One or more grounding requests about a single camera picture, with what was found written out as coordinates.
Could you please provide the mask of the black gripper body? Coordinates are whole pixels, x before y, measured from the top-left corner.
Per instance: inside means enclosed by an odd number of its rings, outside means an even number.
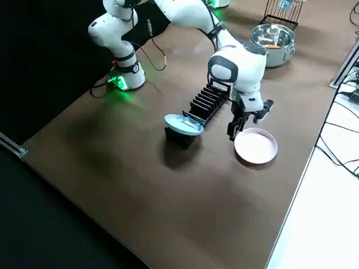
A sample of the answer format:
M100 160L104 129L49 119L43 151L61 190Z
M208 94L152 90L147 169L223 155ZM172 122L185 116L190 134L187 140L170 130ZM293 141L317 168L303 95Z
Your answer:
M240 119L247 121L252 114L252 110L246 108L245 103L239 95L234 95L232 98L231 112L235 121Z

